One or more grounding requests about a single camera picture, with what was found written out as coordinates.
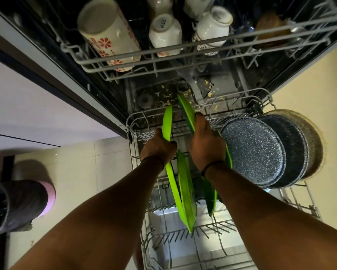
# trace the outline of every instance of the human hand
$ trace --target human hand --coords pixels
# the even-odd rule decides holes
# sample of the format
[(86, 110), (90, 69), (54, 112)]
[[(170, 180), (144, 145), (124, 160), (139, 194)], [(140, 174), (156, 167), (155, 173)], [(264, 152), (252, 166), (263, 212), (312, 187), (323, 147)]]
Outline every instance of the human hand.
[(200, 171), (214, 161), (225, 161), (225, 140), (212, 131), (210, 123), (199, 112), (196, 113), (195, 134), (189, 152)]
[(148, 156), (157, 156), (162, 160), (164, 165), (166, 165), (175, 156), (176, 151), (176, 142), (168, 142), (165, 140), (162, 136), (162, 130), (160, 128), (156, 128), (155, 136), (144, 145), (140, 157), (142, 160)]

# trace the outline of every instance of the mug with red flower pattern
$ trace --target mug with red flower pattern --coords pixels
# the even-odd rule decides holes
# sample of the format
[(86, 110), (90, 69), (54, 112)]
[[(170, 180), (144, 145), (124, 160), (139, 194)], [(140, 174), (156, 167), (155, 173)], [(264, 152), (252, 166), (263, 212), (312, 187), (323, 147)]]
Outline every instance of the mug with red flower pattern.
[[(77, 27), (101, 57), (140, 51), (134, 33), (115, 0), (91, 0), (77, 18)], [(141, 55), (108, 60), (109, 65), (137, 62)], [(132, 69), (115, 69), (126, 72)]]

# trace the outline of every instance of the white mug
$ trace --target white mug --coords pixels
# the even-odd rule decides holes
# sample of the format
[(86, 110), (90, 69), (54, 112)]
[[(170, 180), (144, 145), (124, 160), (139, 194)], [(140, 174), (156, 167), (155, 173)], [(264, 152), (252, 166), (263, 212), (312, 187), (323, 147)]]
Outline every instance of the white mug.
[[(115, 0), (92, 0), (79, 13), (77, 26), (101, 57), (141, 50), (134, 33)], [(109, 65), (137, 62), (141, 56), (108, 60)], [(130, 67), (115, 69), (126, 72)]]
[[(179, 21), (170, 14), (161, 14), (153, 19), (148, 34), (154, 48), (182, 44), (182, 30)], [(157, 53), (159, 58), (179, 54), (181, 49)]]
[[(213, 6), (210, 12), (205, 12), (202, 19), (198, 22), (196, 33), (192, 39), (195, 41), (220, 38), (229, 35), (230, 24), (233, 22), (232, 14), (221, 6)], [(225, 40), (210, 44), (198, 45), (197, 50), (212, 49), (222, 46)], [(213, 56), (216, 52), (205, 53), (205, 55)]]
[(174, 0), (147, 0), (147, 3), (151, 20), (160, 14), (172, 14)]
[(198, 21), (202, 14), (208, 11), (215, 0), (185, 0), (184, 12), (195, 21)]

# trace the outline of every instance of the bracelet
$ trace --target bracelet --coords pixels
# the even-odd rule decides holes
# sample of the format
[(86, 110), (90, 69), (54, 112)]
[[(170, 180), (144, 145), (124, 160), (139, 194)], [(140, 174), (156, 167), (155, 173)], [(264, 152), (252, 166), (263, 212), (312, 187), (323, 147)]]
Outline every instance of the bracelet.
[(163, 164), (163, 161), (161, 160), (161, 158), (159, 158), (159, 157), (156, 156), (156, 155), (152, 155), (152, 156), (147, 156), (147, 157), (145, 157), (144, 159), (141, 160), (141, 163), (142, 163), (144, 160), (149, 159), (149, 158), (156, 158), (157, 160), (159, 160), (159, 161), (161, 162), (161, 164), (162, 164), (162, 170), (161, 170), (161, 171), (163, 171), (163, 169), (165, 168), (165, 165)]
[(209, 167), (213, 166), (213, 165), (216, 165), (218, 163), (226, 163), (225, 161), (223, 160), (217, 160), (217, 161), (213, 161), (211, 162), (210, 164), (208, 164), (201, 172), (201, 176), (202, 177), (206, 177), (206, 171), (208, 170)]

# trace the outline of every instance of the cup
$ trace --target cup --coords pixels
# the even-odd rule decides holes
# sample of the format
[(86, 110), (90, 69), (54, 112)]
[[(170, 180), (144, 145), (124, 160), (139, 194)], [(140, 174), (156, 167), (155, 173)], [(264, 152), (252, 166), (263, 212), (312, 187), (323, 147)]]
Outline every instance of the cup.
[[(77, 26), (101, 57), (140, 51), (134, 33), (114, 0), (92, 0), (79, 13)], [(141, 56), (108, 60), (109, 65), (137, 62)], [(132, 69), (115, 69), (126, 72)]]
[[(148, 34), (154, 48), (182, 44), (182, 30), (179, 21), (170, 14), (161, 14), (153, 19)], [(181, 49), (157, 53), (159, 58), (179, 54)]]
[(147, 0), (147, 3), (151, 20), (160, 14), (172, 14), (173, 0)]
[[(195, 35), (192, 41), (202, 41), (213, 38), (220, 38), (229, 35), (230, 24), (233, 22), (232, 14), (221, 6), (213, 6), (210, 12), (203, 13), (202, 19), (198, 22)], [(211, 44), (198, 45), (197, 50), (213, 49), (222, 46), (225, 40)], [(205, 53), (213, 56), (218, 52)]]
[(184, 12), (195, 21), (198, 21), (204, 12), (210, 10), (215, 0), (185, 0)]

